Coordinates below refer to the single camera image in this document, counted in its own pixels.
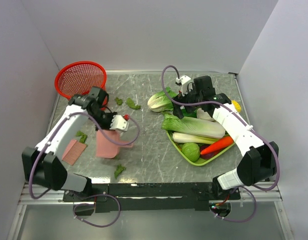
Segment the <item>pink dustpan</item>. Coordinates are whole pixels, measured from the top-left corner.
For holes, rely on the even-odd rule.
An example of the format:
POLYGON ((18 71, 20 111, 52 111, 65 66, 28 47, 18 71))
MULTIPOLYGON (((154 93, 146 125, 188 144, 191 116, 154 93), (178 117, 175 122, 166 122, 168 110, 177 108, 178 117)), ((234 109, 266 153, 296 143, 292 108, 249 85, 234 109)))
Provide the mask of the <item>pink dustpan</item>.
MULTIPOLYGON (((104 130, 106 135, 110 137, 115 142, 125 144, 126 141, 122 141, 120 139, 120 134, 118 131, 115 130, 104 130)), ((96 132, 96 154, 95 156, 98 158, 106 158, 106 159, 113 159, 119 154, 121 148, 132 148, 133 144, 119 146, 108 139, 101 133, 100 130, 96 132)))

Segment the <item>pink hand brush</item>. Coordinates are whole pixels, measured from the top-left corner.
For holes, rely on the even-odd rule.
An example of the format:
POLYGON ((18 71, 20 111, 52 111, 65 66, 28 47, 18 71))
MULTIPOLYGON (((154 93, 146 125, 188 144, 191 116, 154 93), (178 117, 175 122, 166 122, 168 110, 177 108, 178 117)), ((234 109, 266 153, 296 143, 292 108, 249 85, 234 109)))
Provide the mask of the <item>pink hand brush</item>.
POLYGON ((63 153, 62 160, 69 165, 74 165, 86 147, 86 144, 72 139, 63 153))

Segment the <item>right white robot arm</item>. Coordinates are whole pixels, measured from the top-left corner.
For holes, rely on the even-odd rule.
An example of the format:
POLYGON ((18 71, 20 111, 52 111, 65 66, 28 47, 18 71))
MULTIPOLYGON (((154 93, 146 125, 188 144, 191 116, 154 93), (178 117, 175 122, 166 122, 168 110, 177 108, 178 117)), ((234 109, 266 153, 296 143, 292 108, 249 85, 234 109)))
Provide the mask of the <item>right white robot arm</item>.
POLYGON ((225 198, 230 189, 255 186, 269 177, 280 176, 278 145, 259 136, 239 115, 232 101, 224 93, 216 93, 209 76, 195 79, 178 76, 175 83, 181 90, 172 99, 173 113, 182 119, 181 106, 187 111, 192 111, 194 107, 201 108, 225 129, 243 157, 234 170, 213 179, 216 183, 212 186, 215 198, 225 198))

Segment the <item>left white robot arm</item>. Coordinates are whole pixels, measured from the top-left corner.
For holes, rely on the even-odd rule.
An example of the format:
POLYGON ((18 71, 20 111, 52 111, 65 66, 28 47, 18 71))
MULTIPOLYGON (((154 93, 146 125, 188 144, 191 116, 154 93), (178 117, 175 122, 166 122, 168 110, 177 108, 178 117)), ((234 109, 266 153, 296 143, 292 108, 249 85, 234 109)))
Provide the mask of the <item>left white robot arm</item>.
POLYGON ((50 190, 75 191, 81 201, 92 197, 91 179, 69 173, 61 160, 70 141, 89 117, 97 122, 98 128, 111 128, 116 113, 102 110, 107 99, 108 93, 98 87, 92 87, 89 94, 74 95, 51 132, 35 147, 23 150, 21 157, 24 176, 29 184, 50 190))

